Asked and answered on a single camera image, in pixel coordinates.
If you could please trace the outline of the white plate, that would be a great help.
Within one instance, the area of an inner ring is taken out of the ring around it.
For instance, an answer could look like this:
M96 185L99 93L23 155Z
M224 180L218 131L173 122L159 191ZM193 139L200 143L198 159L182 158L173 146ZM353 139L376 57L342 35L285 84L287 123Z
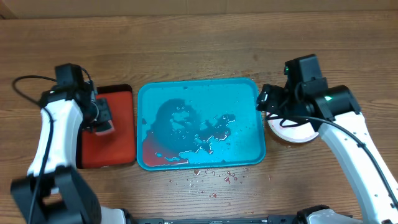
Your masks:
M292 143L306 143L318 137L319 133L315 132L310 123L293 128L283 128L280 125L282 119L268 120L268 125L272 132L281 139Z

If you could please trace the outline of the red sponge with dark back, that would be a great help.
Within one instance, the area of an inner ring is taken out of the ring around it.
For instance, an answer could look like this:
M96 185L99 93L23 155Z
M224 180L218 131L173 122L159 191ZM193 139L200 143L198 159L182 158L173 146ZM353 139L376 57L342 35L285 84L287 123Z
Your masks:
M113 122L111 120L105 121L94 127L94 133L97 136L107 135L115 130Z

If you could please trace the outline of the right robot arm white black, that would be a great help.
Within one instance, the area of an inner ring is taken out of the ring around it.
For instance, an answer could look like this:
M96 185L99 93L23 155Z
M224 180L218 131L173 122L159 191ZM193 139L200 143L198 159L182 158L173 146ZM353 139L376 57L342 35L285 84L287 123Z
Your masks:
M362 223L397 223L397 181L373 143L348 87L303 82L284 88L264 85L257 108L286 141L321 137L358 199Z

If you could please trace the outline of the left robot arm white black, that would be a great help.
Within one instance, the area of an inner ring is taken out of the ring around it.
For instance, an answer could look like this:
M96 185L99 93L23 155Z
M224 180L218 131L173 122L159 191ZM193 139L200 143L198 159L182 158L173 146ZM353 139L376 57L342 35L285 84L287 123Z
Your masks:
M11 195L27 223L132 223L124 209L102 207L76 169L85 124L99 121L94 92L59 88L42 93L39 145L27 176L13 180Z

